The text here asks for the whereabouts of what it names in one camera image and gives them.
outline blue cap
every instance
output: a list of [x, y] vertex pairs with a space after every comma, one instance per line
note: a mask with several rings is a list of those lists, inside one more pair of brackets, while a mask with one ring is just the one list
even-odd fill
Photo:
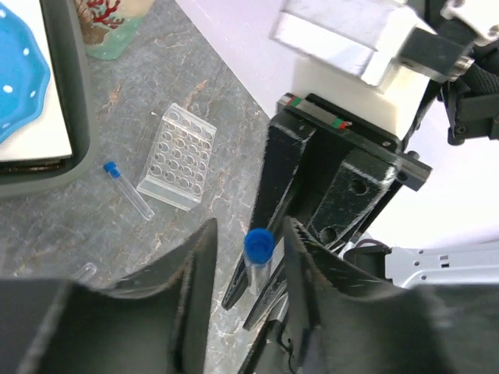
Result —
[[119, 178], [121, 173], [119, 172], [118, 166], [114, 161], [109, 161], [107, 164], [103, 166], [106, 173], [108, 173], [113, 178]]
[[244, 253], [253, 263], [266, 263], [274, 253], [274, 236], [264, 228], [255, 228], [244, 238]]

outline stone countertop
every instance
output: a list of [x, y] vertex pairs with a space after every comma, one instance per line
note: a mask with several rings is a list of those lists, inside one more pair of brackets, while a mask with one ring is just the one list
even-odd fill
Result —
[[[221, 299], [242, 250], [268, 117], [173, 0], [157, 0], [125, 54], [91, 59], [101, 151], [74, 183], [0, 202], [2, 275], [71, 276], [86, 263], [104, 287], [218, 219], [218, 263], [205, 372], [234, 373], [254, 338], [242, 323], [254, 298]], [[202, 203], [190, 212], [146, 198], [145, 221], [102, 171], [112, 159], [136, 185], [163, 112], [178, 103], [217, 127]]]

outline marble tabletop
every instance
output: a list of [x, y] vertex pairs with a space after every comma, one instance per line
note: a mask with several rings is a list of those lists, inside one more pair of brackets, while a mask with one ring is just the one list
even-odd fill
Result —
[[[104, 287], [175, 248], [207, 218], [218, 219], [206, 373], [234, 373], [254, 332], [242, 323], [246, 293], [221, 299], [242, 249], [259, 179], [268, 117], [174, 0], [156, 0], [126, 53], [89, 60], [101, 150], [81, 178], [59, 189], [0, 202], [0, 267], [18, 277], [72, 276], [94, 263]], [[116, 161], [136, 185], [163, 112], [178, 103], [217, 127], [202, 203], [184, 212], [146, 198], [145, 221], [102, 165]]]

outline white background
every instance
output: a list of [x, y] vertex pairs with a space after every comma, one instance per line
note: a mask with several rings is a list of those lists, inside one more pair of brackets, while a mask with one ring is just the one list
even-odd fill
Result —
[[[177, 0], [269, 116], [291, 86], [293, 52], [268, 40], [277, 0]], [[407, 188], [370, 229], [389, 245], [429, 248], [499, 239], [499, 143], [447, 144], [448, 120], [435, 104], [409, 144], [434, 168], [419, 191]]]

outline blue scalloped dish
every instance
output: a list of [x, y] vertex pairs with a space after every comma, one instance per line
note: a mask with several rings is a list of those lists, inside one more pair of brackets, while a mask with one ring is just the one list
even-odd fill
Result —
[[0, 2], [0, 143], [41, 115], [49, 80], [31, 29]]

